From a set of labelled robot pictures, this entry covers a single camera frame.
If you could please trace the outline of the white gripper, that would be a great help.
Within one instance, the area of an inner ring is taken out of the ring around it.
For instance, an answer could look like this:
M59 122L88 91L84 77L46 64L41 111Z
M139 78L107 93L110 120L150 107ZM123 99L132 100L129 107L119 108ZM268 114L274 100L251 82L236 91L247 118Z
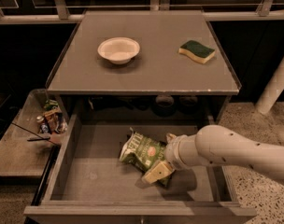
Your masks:
M198 164L198 151L194 135L166 135L167 146L164 152L166 161L156 161L142 176L146 184L160 182L166 185L175 170L188 170Z

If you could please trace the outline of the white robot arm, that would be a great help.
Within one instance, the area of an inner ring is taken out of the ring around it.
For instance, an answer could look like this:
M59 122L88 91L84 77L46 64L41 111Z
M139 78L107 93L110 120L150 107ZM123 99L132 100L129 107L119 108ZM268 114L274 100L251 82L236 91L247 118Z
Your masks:
M194 166L234 165L284 185L284 147L250 140L220 125L207 125L190 136L169 137L163 156L143 175L144 182L152 184Z

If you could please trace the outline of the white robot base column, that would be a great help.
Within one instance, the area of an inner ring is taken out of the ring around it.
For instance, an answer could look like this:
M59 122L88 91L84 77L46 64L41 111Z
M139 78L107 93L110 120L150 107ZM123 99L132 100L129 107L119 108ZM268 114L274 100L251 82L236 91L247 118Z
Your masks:
M264 88L258 102L255 107L257 111L263 115L267 114L280 94L284 91L284 57L281 60L277 70L269 80L268 84Z

